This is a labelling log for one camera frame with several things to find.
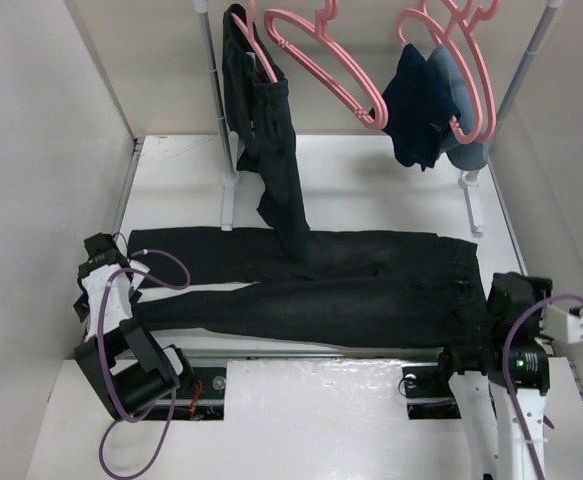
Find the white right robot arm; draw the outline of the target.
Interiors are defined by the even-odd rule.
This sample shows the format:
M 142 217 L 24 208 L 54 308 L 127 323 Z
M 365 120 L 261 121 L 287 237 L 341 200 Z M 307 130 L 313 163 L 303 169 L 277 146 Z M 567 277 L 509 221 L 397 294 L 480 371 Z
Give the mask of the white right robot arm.
M 537 338 L 550 280 L 497 274 L 486 330 L 473 343 L 446 347 L 433 381 L 452 394 L 474 479 L 543 479 L 548 355 Z

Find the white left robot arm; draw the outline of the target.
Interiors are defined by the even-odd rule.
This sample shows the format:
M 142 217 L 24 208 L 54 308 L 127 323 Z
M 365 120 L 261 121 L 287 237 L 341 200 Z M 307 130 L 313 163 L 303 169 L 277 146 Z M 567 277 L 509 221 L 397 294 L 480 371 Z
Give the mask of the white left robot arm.
M 173 362 L 148 328 L 134 316 L 143 280 L 171 290 L 184 290 L 191 282 L 186 266 L 170 253 L 142 249 L 123 254 L 108 233 L 84 241 L 88 258 L 78 267 L 82 295 L 75 304 L 85 323 L 83 342 L 74 349 L 75 359 L 105 409 L 115 420 L 144 418 L 155 402 L 170 394 L 188 394 L 196 382 L 194 370 L 182 350 L 171 345 Z M 158 279 L 138 262 L 140 256 L 160 255 L 184 273 L 185 283 Z

